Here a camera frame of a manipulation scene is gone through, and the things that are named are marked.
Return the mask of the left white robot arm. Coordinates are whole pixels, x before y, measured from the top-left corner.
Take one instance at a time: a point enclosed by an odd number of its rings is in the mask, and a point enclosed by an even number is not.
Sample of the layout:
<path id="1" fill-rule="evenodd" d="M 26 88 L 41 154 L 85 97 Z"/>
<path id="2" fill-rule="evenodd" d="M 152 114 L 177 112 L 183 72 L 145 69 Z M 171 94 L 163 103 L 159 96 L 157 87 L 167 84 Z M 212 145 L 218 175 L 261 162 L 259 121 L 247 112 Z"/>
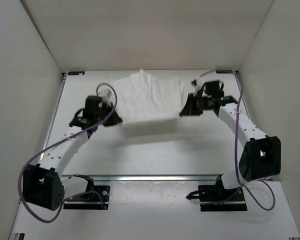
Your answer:
<path id="1" fill-rule="evenodd" d="M 61 139 L 35 154 L 18 177 L 22 204 L 55 211 L 66 199 L 95 197 L 95 176 L 196 175 L 202 116 L 126 123 L 113 95 L 89 95 Z"/>

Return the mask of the white skirt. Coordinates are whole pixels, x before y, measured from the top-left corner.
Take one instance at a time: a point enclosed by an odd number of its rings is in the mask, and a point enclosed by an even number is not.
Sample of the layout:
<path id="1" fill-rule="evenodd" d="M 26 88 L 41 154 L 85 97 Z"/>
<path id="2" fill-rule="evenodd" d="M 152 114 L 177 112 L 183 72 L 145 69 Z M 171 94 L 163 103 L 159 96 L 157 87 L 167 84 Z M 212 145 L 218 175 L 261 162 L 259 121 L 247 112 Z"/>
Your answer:
<path id="1" fill-rule="evenodd" d="M 160 79 L 141 69 L 112 83 L 116 113 L 123 125 L 141 125 L 176 119 L 183 107 L 184 84 L 178 77 Z"/>

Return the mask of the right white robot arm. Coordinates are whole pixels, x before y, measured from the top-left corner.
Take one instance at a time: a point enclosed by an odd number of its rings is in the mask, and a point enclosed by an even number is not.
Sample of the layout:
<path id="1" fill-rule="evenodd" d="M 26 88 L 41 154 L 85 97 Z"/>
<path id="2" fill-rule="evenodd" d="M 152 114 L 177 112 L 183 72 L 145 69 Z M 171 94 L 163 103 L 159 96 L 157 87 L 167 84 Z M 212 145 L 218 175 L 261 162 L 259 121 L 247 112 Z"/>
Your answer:
<path id="1" fill-rule="evenodd" d="M 238 156 L 234 152 L 234 170 L 221 175 L 221 183 L 214 187 L 214 195 L 226 200 L 232 189 L 251 181 L 276 176 L 281 172 L 281 141 L 260 130 L 240 109 L 240 100 L 226 96 L 220 80 L 199 82 L 194 80 L 194 97 L 200 110 L 212 110 L 235 134 L 235 144 L 242 145 Z"/>

